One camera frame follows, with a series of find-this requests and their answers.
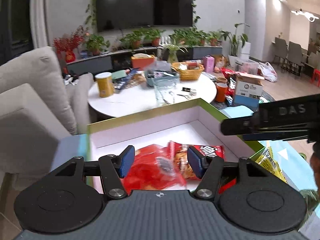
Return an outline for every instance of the tv cabinet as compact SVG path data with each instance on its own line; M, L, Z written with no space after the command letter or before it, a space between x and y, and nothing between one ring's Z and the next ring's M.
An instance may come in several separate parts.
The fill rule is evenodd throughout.
M157 50L163 47L142 47L140 49L126 49L116 52L110 52L100 56L89 57L87 59L80 59L67 64L68 71L73 71L77 75L90 72L96 75L101 72L110 71L114 72L121 69L131 67L131 57L136 53L145 53L148 55L157 55ZM179 61L202 59L207 55L220 55L222 54L222 47L213 46L197 46L188 48L186 53L182 51L177 52ZM168 50L163 51L163 60L167 60L169 56Z

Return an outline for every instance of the wall-mounted tv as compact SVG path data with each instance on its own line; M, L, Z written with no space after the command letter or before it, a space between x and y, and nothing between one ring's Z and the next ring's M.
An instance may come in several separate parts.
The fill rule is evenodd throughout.
M98 31L192 26L192 0L96 0Z

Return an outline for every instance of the wicker basket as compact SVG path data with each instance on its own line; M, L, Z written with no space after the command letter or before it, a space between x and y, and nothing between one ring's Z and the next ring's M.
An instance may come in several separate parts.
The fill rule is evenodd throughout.
M204 71L203 65L199 65L199 69L181 70L180 63L172 63L172 68L180 74L180 80L198 80L201 72Z

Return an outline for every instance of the white plastic bag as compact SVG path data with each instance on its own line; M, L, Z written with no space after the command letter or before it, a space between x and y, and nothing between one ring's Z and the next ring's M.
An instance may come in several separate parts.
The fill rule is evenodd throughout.
M266 63L259 63L259 69L262 72L263 77L266 80L269 80L271 82L277 82L278 80L278 74L276 73L275 69L269 62Z

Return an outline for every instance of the yellow snack bag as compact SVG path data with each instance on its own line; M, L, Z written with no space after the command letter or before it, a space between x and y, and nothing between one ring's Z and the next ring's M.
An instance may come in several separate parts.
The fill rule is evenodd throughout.
M271 172L273 175L281 179L288 184L287 180L282 174L278 162L273 159L273 153L271 147L266 147L261 156L256 160L256 163Z

